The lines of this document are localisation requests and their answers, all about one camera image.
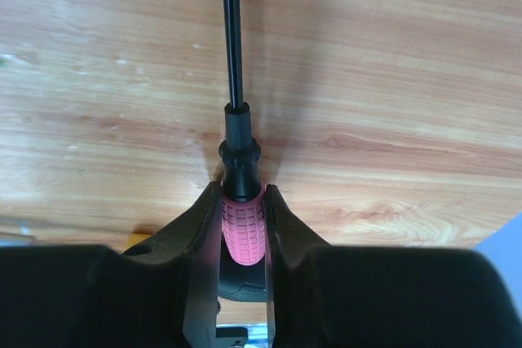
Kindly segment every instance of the wood grain surface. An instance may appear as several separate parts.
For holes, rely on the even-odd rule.
[[[470,246],[522,209],[522,0],[242,15],[263,179],[327,240]],[[0,231],[166,224],[219,172],[227,93],[222,0],[0,0]]]

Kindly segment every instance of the yellow object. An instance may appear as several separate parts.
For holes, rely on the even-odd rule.
[[[151,236],[150,234],[140,234],[138,232],[133,232],[132,234],[130,234],[129,239],[127,240],[125,249],[128,249],[128,248],[134,246],[135,244],[138,244],[142,240],[146,240],[150,236]]]

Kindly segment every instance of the wooden table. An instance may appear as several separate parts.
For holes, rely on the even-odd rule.
[[[521,209],[522,0],[242,7],[263,179],[327,240],[471,246]],[[219,171],[222,0],[0,0],[0,27],[0,231],[123,249]]]

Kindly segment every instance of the blue surface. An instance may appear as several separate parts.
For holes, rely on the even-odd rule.
[[[476,246],[497,268],[522,315],[522,214]]]

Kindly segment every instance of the pink screwdriver handle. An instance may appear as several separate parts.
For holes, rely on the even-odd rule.
[[[264,187],[248,203],[237,203],[223,195],[223,234],[235,262],[249,266],[264,256]]]

